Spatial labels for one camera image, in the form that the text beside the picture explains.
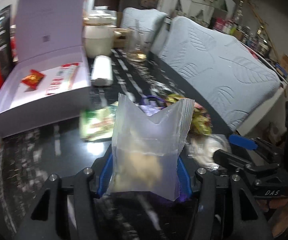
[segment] red and white packet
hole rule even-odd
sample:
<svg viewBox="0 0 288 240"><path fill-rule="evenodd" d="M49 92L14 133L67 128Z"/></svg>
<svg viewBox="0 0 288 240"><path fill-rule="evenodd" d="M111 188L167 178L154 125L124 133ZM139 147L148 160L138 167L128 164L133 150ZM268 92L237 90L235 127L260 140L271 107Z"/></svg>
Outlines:
<svg viewBox="0 0 288 240"><path fill-rule="evenodd" d="M79 63L62 65L48 87L46 94L52 95L72 89L78 67Z"/></svg>

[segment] translucent plastic bag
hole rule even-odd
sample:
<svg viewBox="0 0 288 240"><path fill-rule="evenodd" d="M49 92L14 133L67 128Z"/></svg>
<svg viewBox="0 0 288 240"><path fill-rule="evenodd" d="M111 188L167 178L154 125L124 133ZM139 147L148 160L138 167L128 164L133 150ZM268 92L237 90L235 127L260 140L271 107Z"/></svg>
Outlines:
<svg viewBox="0 0 288 240"><path fill-rule="evenodd" d="M182 99L147 116L119 94L112 137L113 174L107 193L151 191L179 196L177 159L190 128L194 100Z"/></svg>
<svg viewBox="0 0 288 240"><path fill-rule="evenodd" d="M222 134L190 137L189 156L206 169L217 170L219 168L213 160L214 153L219 149L231 153L229 142Z"/></svg>

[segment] purple box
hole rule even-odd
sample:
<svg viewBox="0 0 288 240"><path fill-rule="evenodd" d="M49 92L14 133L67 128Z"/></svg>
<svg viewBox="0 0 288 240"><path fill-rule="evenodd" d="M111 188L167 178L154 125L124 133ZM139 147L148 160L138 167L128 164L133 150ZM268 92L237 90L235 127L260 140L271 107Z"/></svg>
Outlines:
<svg viewBox="0 0 288 240"><path fill-rule="evenodd" d="M82 45L84 0L19 0L16 45L19 63L0 90L2 138L76 117L90 103L90 78ZM46 95L58 68L80 62L71 90ZM21 83L30 70L46 76L37 90Z"/></svg>

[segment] metal screw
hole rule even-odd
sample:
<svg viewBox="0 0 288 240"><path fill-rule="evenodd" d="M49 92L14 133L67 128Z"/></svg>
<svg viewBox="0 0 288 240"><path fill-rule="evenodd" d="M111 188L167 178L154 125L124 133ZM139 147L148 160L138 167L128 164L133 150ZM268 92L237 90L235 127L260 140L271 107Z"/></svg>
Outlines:
<svg viewBox="0 0 288 240"><path fill-rule="evenodd" d="M88 175L88 174L91 174L93 170L91 168L85 168L83 172Z"/></svg>
<svg viewBox="0 0 288 240"><path fill-rule="evenodd" d="M56 174L52 174L52 175L50 175L50 176L48 177L48 179L49 179L50 181L54 181L54 180L57 179L57 175L56 175Z"/></svg>
<svg viewBox="0 0 288 240"><path fill-rule="evenodd" d="M256 184L257 186L261 185L261 183L262 183L262 181L261 181L260 179L255 180L255 184Z"/></svg>
<svg viewBox="0 0 288 240"><path fill-rule="evenodd" d="M234 181L239 181L240 180L240 176L238 176L237 174L232 175L231 177Z"/></svg>
<svg viewBox="0 0 288 240"><path fill-rule="evenodd" d="M204 168L199 168L199 169L197 170L197 172L198 172L199 174L205 174L205 173L206 173L206 169L204 169Z"/></svg>

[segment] marble tabletop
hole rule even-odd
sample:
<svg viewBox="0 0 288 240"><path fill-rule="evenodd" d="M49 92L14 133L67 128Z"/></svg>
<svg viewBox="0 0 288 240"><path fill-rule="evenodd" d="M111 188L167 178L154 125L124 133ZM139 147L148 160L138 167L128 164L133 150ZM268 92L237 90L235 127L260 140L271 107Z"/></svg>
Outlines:
<svg viewBox="0 0 288 240"><path fill-rule="evenodd" d="M110 87L91 88L92 110L117 101L119 93L126 94L134 102L140 102L144 95L185 95L160 63L156 63L156 58L130 64L122 50L112 51L114 82ZM201 96L194 99L209 111L215 133L229 133L227 125ZM32 199L50 174L75 175L103 156L110 143L109 139L104 142L81 140L79 118L6 138L4 151L0 154L0 202L2 217L11 235L16 234Z"/></svg>

